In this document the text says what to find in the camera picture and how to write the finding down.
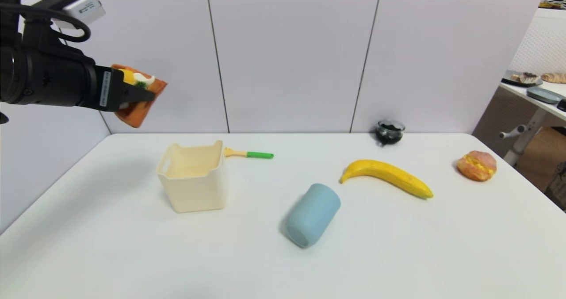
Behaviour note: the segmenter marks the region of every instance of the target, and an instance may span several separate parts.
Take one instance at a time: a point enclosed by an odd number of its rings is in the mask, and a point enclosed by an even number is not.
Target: white shelf
[[[566,9],[538,8],[534,16],[540,18],[566,19]]]

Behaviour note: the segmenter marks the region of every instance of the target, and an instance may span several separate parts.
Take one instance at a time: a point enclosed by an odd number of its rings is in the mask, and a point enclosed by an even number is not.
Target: yellow banana
[[[426,199],[434,196],[430,188],[418,178],[396,166],[374,160],[357,160],[352,162],[340,178],[340,183],[343,183],[350,177],[363,175],[373,176],[390,182],[405,192],[419,198]]]

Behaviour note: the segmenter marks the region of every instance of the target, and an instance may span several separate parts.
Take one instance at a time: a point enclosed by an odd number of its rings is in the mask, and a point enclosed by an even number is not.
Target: light blue cup
[[[285,222],[285,232],[297,246],[313,246],[340,208],[340,198],[328,186],[313,184]]]

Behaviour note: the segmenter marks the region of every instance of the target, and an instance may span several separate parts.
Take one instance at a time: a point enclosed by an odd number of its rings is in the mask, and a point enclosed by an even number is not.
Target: tray
[[[560,93],[552,92],[539,87],[528,88],[527,95],[533,99],[537,99],[538,101],[552,105],[555,105],[560,102],[560,100],[564,99],[564,96]]]
[[[523,73],[520,73],[518,71],[513,71],[513,70],[507,70],[505,72],[505,75],[503,76],[503,78],[501,78],[501,82],[502,83],[507,83],[507,84],[512,84],[512,85],[516,85],[518,87],[534,87],[536,85],[541,85],[542,84],[542,80],[539,78],[538,80],[536,80],[535,83],[531,83],[531,84],[525,84],[522,83],[520,81],[517,80],[511,80],[511,76],[512,75],[522,75]]]

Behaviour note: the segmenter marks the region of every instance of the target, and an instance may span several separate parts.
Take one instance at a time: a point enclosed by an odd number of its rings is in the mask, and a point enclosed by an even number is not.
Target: bread roll
[[[566,73],[545,73],[542,80],[549,83],[566,83]]]
[[[456,166],[465,177],[479,182],[489,180],[497,172],[497,162],[487,152],[471,151]]]

